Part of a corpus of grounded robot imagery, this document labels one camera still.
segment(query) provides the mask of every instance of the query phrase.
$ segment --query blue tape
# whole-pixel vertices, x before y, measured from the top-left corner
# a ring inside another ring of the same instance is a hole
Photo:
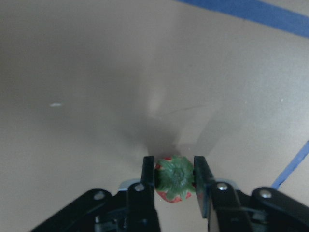
[[[258,0],[178,0],[309,38],[309,17]]]
[[[296,154],[294,159],[289,163],[283,172],[278,176],[275,182],[272,184],[272,188],[279,189],[280,185],[289,177],[289,175],[297,168],[297,166],[304,160],[309,153],[309,141],[303,146],[303,148]]]

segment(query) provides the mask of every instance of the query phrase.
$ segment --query gray surface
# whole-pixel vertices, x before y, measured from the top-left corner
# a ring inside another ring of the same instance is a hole
[[[308,39],[167,0],[3,0],[0,15],[0,231],[115,194],[147,154],[204,155],[250,193],[308,139]],[[309,204],[304,176],[282,190]],[[156,206],[163,232],[205,231],[194,198]]]

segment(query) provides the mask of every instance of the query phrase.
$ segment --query bolt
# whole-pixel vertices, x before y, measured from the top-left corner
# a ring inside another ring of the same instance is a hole
[[[223,182],[217,184],[219,190],[227,190],[227,185]]]
[[[266,189],[261,190],[260,195],[263,198],[271,198],[271,192]]]
[[[97,193],[93,196],[93,199],[95,199],[96,201],[98,201],[98,200],[102,200],[104,197],[105,197],[104,192],[99,191],[99,192],[97,192]]]
[[[145,189],[145,186],[142,183],[139,183],[138,185],[136,185],[134,187],[135,191],[140,192],[143,191]]]

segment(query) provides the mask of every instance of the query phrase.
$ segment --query blue tape strip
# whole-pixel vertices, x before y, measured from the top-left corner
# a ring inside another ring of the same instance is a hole
[[[178,0],[309,38],[309,17],[258,0]]]
[[[278,176],[275,182],[272,184],[272,188],[279,189],[280,185],[289,177],[289,175],[297,168],[297,166],[304,160],[309,153],[309,141],[303,146],[303,148],[296,154],[294,159],[289,163],[283,172]]]

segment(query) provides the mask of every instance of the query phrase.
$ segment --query red strawberry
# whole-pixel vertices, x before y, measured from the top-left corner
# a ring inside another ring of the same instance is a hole
[[[193,182],[193,165],[186,157],[160,159],[155,166],[155,189],[167,202],[189,198],[195,192]]]

